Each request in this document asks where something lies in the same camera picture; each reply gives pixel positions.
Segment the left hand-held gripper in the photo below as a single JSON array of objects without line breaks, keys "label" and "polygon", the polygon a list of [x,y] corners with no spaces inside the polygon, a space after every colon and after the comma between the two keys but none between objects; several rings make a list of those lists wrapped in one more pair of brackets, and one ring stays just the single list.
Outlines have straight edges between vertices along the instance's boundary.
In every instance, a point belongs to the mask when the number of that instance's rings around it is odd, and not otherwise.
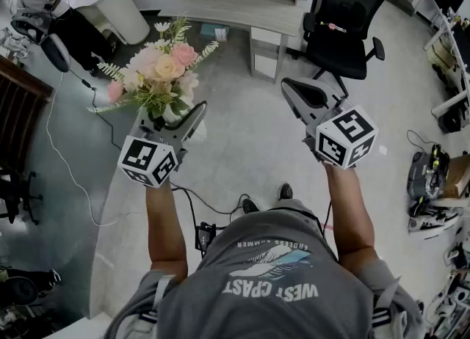
[{"label": "left hand-held gripper", "polygon": [[178,169],[187,152],[183,142],[202,143],[207,130],[203,119],[207,102],[195,105],[175,127],[162,126],[146,108],[139,110],[138,121],[126,137],[117,166],[127,177],[148,187],[160,187]]}]

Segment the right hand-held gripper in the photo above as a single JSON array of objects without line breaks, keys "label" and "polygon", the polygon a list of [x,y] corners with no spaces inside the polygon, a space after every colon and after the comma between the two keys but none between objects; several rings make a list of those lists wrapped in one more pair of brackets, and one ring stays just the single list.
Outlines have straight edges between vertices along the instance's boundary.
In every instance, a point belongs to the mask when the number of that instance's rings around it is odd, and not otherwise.
[{"label": "right hand-held gripper", "polygon": [[351,168],[371,152],[378,127],[362,106],[345,101],[335,108],[341,96],[314,79],[284,78],[281,92],[295,117],[307,125],[303,143],[316,157]]}]

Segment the pink flowers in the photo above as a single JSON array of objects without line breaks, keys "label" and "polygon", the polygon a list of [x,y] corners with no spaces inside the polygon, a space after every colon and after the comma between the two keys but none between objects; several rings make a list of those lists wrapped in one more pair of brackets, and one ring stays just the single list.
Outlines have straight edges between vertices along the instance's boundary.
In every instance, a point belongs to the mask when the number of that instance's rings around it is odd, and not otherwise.
[{"label": "pink flowers", "polygon": [[186,18],[156,23],[159,39],[146,43],[121,68],[101,62],[98,69],[111,78],[108,85],[110,105],[91,106],[89,112],[99,114],[124,106],[146,108],[154,117],[162,117],[162,126],[174,127],[195,106],[194,89],[199,85],[196,68],[219,47],[215,40],[201,51],[188,42],[191,29]]}]

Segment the person's right forearm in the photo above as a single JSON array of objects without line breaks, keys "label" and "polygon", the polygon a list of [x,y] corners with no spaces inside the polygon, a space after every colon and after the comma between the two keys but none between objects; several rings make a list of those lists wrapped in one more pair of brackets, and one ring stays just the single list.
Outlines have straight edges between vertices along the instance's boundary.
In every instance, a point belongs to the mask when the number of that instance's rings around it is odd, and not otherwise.
[{"label": "person's right forearm", "polygon": [[356,274],[377,259],[375,232],[354,169],[325,164],[333,210],[333,235],[339,263]]}]

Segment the person's left forearm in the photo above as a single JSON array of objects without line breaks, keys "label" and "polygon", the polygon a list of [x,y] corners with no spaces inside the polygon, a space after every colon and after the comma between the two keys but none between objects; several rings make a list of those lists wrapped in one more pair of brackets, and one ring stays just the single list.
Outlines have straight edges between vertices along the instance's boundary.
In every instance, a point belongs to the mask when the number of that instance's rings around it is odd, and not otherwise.
[{"label": "person's left forearm", "polygon": [[151,269],[173,275],[179,283],[188,273],[187,249],[170,180],[167,179],[159,188],[148,187],[145,203]]}]

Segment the grey wooden desk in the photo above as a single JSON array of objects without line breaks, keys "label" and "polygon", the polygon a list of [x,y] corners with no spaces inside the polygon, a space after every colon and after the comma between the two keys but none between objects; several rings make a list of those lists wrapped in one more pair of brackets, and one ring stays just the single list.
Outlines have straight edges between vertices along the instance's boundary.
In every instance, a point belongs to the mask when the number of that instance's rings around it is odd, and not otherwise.
[{"label": "grey wooden desk", "polygon": [[[253,40],[250,36],[250,68],[254,77],[276,82],[281,71],[289,38],[300,33],[304,0],[168,0],[162,17],[185,17],[200,23],[214,23],[249,33],[257,27],[282,34],[281,44]],[[276,77],[271,79],[254,69],[253,55],[277,59]]]}]

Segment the white office desk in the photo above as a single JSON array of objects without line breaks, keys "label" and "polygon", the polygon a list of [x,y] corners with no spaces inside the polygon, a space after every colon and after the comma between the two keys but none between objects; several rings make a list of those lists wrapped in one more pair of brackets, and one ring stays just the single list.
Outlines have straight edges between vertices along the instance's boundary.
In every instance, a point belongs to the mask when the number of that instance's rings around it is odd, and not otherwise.
[{"label": "white office desk", "polygon": [[445,15],[443,10],[438,6],[436,0],[431,0],[431,3],[435,10],[435,17],[431,22],[430,28],[433,29],[436,21],[439,21],[439,26],[438,31],[424,44],[423,49],[424,51],[430,50],[440,36],[447,34],[452,42],[451,50],[455,53],[455,67],[460,70],[460,77],[463,80],[462,90],[456,96],[431,109],[431,115],[434,116],[435,119],[438,119],[441,115],[451,109],[452,106],[463,102],[465,99],[469,102],[468,112],[470,115],[470,72],[467,71],[469,65],[465,63],[462,57],[458,48],[458,42],[455,39],[455,32],[452,30],[458,22],[455,20],[455,15]]}]

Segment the teal box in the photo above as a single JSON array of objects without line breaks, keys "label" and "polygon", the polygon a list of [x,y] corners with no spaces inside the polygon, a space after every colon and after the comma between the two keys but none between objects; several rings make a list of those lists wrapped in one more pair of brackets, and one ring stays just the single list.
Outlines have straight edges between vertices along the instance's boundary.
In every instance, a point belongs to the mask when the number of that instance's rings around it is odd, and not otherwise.
[{"label": "teal box", "polygon": [[201,35],[209,37],[217,42],[226,42],[229,32],[229,26],[214,23],[202,23],[200,28]]}]

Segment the white round table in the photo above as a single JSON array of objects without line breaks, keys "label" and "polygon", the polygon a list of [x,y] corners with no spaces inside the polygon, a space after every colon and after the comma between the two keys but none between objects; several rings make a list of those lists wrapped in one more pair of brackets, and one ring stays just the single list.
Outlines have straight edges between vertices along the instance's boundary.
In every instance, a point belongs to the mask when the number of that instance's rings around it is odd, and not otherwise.
[{"label": "white round table", "polygon": [[123,44],[140,44],[150,32],[133,0],[71,0],[70,5],[74,9],[96,7]]}]

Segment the black and white office chair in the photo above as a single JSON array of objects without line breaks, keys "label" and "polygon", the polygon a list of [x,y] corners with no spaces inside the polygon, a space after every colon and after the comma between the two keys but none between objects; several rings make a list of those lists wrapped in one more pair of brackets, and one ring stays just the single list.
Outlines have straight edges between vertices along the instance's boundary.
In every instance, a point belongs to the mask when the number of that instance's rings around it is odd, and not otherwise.
[{"label": "black and white office chair", "polygon": [[71,56],[65,44],[49,31],[52,18],[44,12],[19,12],[10,22],[14,30],[39,45],[52,65],[62,73],[71,68]]}]

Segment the dark wooden bench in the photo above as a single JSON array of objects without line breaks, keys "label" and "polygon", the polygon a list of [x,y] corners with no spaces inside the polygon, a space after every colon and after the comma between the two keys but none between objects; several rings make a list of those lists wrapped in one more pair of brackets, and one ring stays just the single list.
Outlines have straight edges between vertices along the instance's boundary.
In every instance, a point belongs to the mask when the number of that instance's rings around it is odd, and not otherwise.
[{"label": "dark wooden bench", "polygon": [[25,170],[29,146],[53,88],[0,55],[0,167]]}]

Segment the black chair base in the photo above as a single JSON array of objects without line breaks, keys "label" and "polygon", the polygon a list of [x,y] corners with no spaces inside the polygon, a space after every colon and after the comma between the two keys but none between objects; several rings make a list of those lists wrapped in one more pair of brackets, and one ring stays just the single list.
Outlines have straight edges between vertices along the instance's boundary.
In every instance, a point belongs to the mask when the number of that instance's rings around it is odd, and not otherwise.
[{"label": "black chair base", "polygon": [[0,168],[0,200],[6,207],[6,212],[0,214],[0,219],[9,219],[10,224],[15,221],[19,215],[19,205],[23,203],[23,209],[28,212],[31,221],[38,226],[39,221],[36,220],[32,213],[30,200],[43,200],[41,194],[33,196],[30,194],[32,179],[36,177],[36,172],[29,173],[27,179],[22,178],[18,173]]}]

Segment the cardboard box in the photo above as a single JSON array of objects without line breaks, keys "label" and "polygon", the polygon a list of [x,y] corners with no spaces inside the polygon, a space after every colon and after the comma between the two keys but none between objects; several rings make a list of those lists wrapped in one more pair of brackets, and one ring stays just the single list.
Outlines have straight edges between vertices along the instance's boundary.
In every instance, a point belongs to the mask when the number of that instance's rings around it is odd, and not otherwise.
[{"label": "cardboard box", "polygon": [[451,158],[440,198],[458,199],[470,183],[470,154]]}]

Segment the white and black sneaker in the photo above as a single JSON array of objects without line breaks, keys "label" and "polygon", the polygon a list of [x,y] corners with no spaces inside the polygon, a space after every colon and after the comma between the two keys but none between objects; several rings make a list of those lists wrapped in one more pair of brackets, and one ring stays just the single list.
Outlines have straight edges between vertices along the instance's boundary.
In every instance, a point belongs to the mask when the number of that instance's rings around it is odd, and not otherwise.
[{"label": "white and black sneaker", "polygon": [[438,237],[455,225],[461,215],[459,208],[431,208],[429,211],[410,218],[408,234],[419,240]]}]

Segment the person's grey t-shirt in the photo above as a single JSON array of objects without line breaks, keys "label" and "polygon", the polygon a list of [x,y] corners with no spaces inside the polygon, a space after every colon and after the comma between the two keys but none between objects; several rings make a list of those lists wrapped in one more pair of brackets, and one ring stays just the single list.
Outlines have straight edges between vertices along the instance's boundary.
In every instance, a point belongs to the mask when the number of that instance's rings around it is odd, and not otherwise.
[{"label": "person's grey t-shirt", "polygon": [[387,264],[349,272],[307,218],[246,214],[183,282],[148,272],[104,339],[419,339],[422,314]]}]

